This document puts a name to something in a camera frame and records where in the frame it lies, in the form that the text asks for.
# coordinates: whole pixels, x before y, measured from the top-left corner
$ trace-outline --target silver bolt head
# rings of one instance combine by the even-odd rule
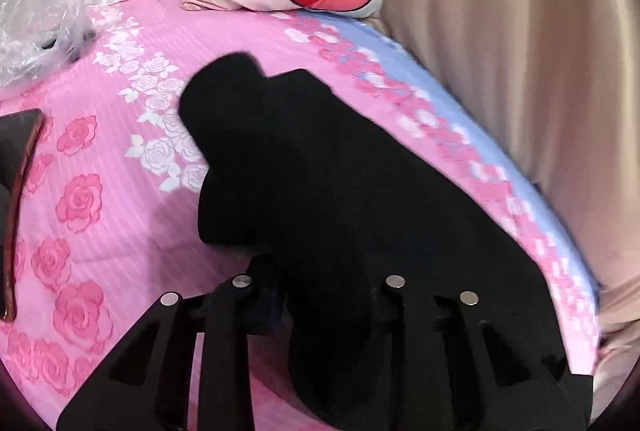
[[[234,278],[233,284],[236,288],[247,288],[249,285],[251,285],[251,278],[246,274],[241,274]]]
[[[469,290],[465,290],[460,294],[460,301],[467,306],[477,305],[479,300],[480,298],[478,297],[478,294]]]
[[[175,292],[167,292],[166,294],[162,294],[160,298],[160,302],[164,306],[173,306],[178,302],[180,296],[178,296]]]
[[[406,281],[404,277],[394,274],[386,278],[386,284],[391,288],[402,288],[406,284]]]

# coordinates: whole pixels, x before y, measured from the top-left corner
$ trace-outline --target rose print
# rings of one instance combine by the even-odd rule
[[[102,66],[119,68],[121,63],[120,54],[105,54],[103,52],[98,52],[95,55],[94,63],[98,63]]]
[[[163,129],[169,138],[181,137],[187,133],[187,129],[182,124],[175,110],[169,110],[158,119],[158,128]]]
[[[117,52],[116,55],[122,56],[125,61],[131,61],[136,57],[142,56],[145,53],[145,49],[139,46],[135,41],[124,41],[119,44],[105,45]]]
[[[180,153],[180,156],[187,162],[196,162],[202,158],[196,143],[191,138],[191,135],[184,134],[175,142],[175,151]]]
[[[24,262],[27,259],[27,244],[21,239],[15,246],[14,280],[17,283],[24,274]]]
[[[337,37],[325,32],[315,32],[314,36],[318,36],[320,39],[330,44],[340,43],[340,40]]]
[[[145,106],[150,110],[166,110],[171,106],[174,95],[170,92],[159,92],[146,100]]]
[[[117,23],[122,19],[122,11],[117,7],[103,5],[101,7],[97,7],[97,9],[108,23]]]
[[[118,43],[124,43],[128,37],[129,37],[129,34],[120,30],[113,33],[113,36],[111,36],[109,43],[112,45],[117,45]]]
[[[33,162],[31,162],[29,174],[27,175],[27,180],[24,185],[28,192],[34,194],[38,190],[44,182],[47,169],[51,166],[52,162],[52,154],[46,153],[35,156]]]
[[[158,90],[161,92],[176,92],[184,88],[184,81],[180,79],[167,79],[158,83]]]
[[[380,62],[380,59],[378,58],[376,53],[373,52],[373,50],[369,50],[368,48],[359,48],[356,52],[360,52],[362,55],[364,55],[367,58],[367,61],[371,61],[372,63]]]
[[[69,281],[71,265],[68,262],[70,250],[65,239],[47,236],[31,258],[31,267],[42,284],[57,292]]]
[[[136,60],[126,61],[126,63],[124,63],[120,67],[120,72],[122,72],[123,74],[132,74],[134,72],[137,72],[139,68],[140,63],[138,63]]]
[[[42,130],[40,131],[39,142],[43,143],[49,140],[49,136],[51,135],[51,130],[53,129],[53,117],[47,116],[42,125]]]
[[[34,380],[38,378],[38,372],[33,367],[31,342],[26,334],[12,329],[7,339],[6,352],[27,379]]]
[[[74,387],[69,369],[69,358],[58,343],[39,339],[33,345],[33,364],[44,379],[60,395],[68,397]]]
[[[133,87],[139,92],[146,92],[158,84],[156,76],[142,76],[133,83]]]
[[[104,294],[94,281],[67,284],[56,299],[53,327],[70,345],[101,354],[113,335],[111,315],[103,304]]]
[[[295,41],[296,43],[308,43],[309,41],[309,36],[295,28],[288,28],[284,31],[284,33],[289,37],[289,39]]]
[[[78,357],[74,364],[74,378],[76,388],[81,387],[98,366],[98,361],[89,360],[86,357]]]
[[[165,68],[169,66],[169,60],[162,57],[161,52],[157,52],[154,54],[154,58],[151,61],[147,61],[143,64],[143,67],[147,72],[162,72]]]
[[[66,156],[72,156],[80,150],[91,146],[95,138],[98,121],[95,116],[74,119],[65,128],[65,133],[58,139],[56,148]]]
[[[91,223],[100,220],[102,209],[102,184],[97,174],[78,175],[65,187],[56,215],[60,223],[74,233],[84,231]]]
[[[209,168],[204,164],[193,164],[187,166],[182,172],[182,185],[189,188],[194,193],[199,192],[202,189],[204,183],[204,177],[207,175]]]
[[[167,138],[160,138],[146,143],[144,153],[140,157],[140,164],[160,176],[167,173],[175,163],[174,157],[175,152],[171,141]]]

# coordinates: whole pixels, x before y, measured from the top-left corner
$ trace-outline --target black mount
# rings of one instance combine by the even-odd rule
[[[375,429],[585,429],[584,416],[548,365],[529,355],[526,344],[506,329],[490,327],[481,301],[469,305],[460,299],[434,298],[418,282],[400,280],[400,286],[383,282],[378,303],[382,325],[372,326],[382,348],[389,345],[390,350],[386,366],[374,376],[387,384],[374,390],[386,399],[376,402],[383,422],[374,424]],[[281,319],[283,293],[276,260],[260,255],[246,275],[226,281],[208,295],[183,299],[176,293],[164,294],[78,391],[60,416],[57,430],[184,431],[195,339],[203,332],[199,431],[254,431],[247,335],[267,335],[274,329]],[[489,328],[517,356],[518,371],[497,371],[497,358],[488,346]],[[298,394],[329,424],[361,428],[368,418],[366,405],[327,411],[316,386],[322,380],[310,366],[326,364],[317,363],[312,345],[305,347],[309,335],[314,338],[304,325],[296,328],[294,316],[290,373]],[[370,340],[374,348],[376,339]],[[367,412],[375,416],[370,409]]]

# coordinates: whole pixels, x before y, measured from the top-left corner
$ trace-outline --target black cloth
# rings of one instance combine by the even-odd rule
[[[510,329],[556,379],[567,374],[537,265],[465,192],[309,72],[265,78],[249,56],[225,56],[193,77],[179,114],[210,164],[201,238],[270,246],[287,277],[294,337],[296,327],[306,332],[296,346],[306,342],[320,368],[385,353],[370,350],[370,337],[385,318],[380,285],[398,274],[442,307],[475,292],[490,325]],[[322,382],[342,394],[339,385],[357,385],[362,405],[379,373],[365,367],[345,381],[325,372]],[[589,390],[566,391],[588,414]],[[329,413],[340,405],[320,398]]]

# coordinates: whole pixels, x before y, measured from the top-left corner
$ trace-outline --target clear plastic wrap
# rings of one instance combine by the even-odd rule
[[[95,37],[84,0],[0,4],[0,99],[73,63]]]

